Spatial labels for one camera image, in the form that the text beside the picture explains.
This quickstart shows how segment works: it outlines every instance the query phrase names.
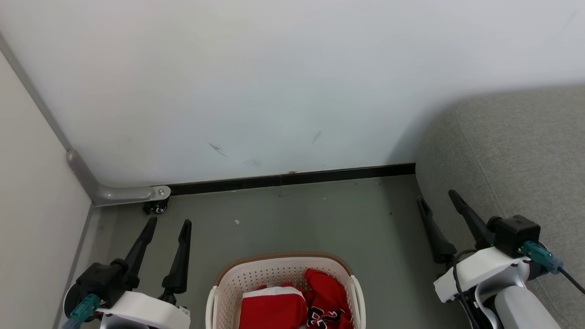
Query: basket handle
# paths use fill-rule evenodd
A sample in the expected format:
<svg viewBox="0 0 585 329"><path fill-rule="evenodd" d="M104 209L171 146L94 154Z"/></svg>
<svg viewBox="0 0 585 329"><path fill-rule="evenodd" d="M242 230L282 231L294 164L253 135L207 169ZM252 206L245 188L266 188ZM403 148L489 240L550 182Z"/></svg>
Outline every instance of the basket handle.
<svg viewBox="0 0 585 329"><path fill-rule="evenodd" d="M364 294L362 292L362 286L360 285L360 282L357 280L357 278L355 276L351 276L352 278L352 282L353 282L353 290L356 293L357 296L357 311L359 312L358 314L358 319L359 319L359 329L365 329L366 328L366 302L364 301Z"/></svg>
<svg viewBox="0 0 585 329"><path fill-rule="evenodd" d="M217 286L211 288L209 297L207 297L207 305L205 306L205 329L213 329L213 310L215 308L215 291Z"/></svg>

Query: caster wheel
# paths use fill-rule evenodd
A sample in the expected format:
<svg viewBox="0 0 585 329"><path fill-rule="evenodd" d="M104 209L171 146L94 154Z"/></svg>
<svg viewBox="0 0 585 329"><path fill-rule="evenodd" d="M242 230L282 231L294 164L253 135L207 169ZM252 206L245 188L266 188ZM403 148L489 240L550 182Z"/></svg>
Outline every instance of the caster wheel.
<svg viewBox="0 0 585 329"><path fill-rule="evenodd" d="M159 206L156 206L156 207L154 208L154 212L155 212L155 213L157 213L157 214L162 214L162 213L164 213L165 211L167 211L167 208L168 208L168 206L167 206L167 205L165 205L164 207L159 207Z"/></svg>
<svg viewBox="0 0 585 329"><path fill-rule="evenodd" d="M155 213L155 214L162 214L165 211L167 211L168 208L168 198L165 200L160 200L160 201L151 201L151 202L147 202L144 204L144 207L142 207L142 210L144 211L144 213L146 215L150 215L151 213Z"/></svg>

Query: black baseboard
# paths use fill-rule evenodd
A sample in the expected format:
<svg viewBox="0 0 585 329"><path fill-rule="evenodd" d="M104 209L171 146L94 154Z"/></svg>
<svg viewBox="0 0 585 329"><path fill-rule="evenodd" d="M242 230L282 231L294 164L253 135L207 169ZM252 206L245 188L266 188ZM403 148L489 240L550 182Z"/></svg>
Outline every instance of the black baseboard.
<svg viewBox="0 0 585 329"><path fill-rule="evenodd" d="M169 185L171 196L414 174L414 163Z"/></svg>

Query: laundry basket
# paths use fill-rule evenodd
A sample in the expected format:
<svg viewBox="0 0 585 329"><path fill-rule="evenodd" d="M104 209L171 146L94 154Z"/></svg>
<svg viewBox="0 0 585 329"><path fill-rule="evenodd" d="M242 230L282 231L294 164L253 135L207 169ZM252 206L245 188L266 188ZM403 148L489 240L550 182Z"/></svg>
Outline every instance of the laundry basket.
<svg viewBox="0 0 585 329"><path fill-rule="evenodd" d="M337 256L326 253L280 253L244 259L230 265L209 292L205 310L206 329L238 329L242 294L262 285L292 283L308 290L307 269L325 272L339 281L347 294L355 329L366 329L366 306L360 283Z"/></svg>

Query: white wall panel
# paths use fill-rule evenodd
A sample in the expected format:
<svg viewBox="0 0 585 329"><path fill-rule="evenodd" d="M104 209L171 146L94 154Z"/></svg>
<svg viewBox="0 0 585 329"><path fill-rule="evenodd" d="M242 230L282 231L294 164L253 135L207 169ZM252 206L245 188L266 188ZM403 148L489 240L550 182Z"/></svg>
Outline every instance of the white wall panel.
<svg viewBox="0 0 585 329"><path fill-rule="evenodd" d="M96 176L137 186L413 162L456 100L585 80L583 4L1 0L0 31Z"/></svg>
<svg viewBox="0 0 585 329"><path fill-rule="evenodd" d="M91 201L0 53L0 328L52 328Z"/></svg>

